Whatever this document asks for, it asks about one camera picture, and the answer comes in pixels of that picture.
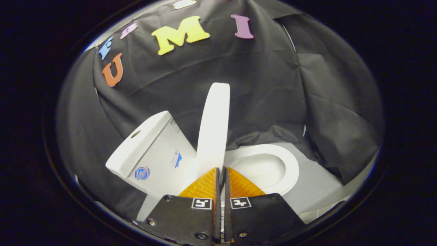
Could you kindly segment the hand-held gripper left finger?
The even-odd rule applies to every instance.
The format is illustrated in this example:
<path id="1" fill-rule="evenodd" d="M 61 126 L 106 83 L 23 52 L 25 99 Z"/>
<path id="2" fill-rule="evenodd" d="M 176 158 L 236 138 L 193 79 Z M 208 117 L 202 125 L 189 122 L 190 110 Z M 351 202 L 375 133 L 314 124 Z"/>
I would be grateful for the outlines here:
<path id="1" fill-rule="evenodd" d="M 179 196 L 164 195 L 137 226 L 177 245 L 221 242 L 220 169 L 212 168 Z"/>

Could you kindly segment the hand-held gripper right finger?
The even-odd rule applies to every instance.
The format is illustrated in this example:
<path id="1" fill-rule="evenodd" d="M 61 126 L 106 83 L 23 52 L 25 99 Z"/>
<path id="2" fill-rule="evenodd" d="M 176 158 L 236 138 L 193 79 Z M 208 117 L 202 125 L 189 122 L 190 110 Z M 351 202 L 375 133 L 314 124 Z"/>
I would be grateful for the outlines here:
<path id="1" fill-rule="evenodd" d="M 231 244 L 280 244 L 306 224 L 278 193 L 265 193 L 236 170 L 226 167 L 224 240 Z"/>

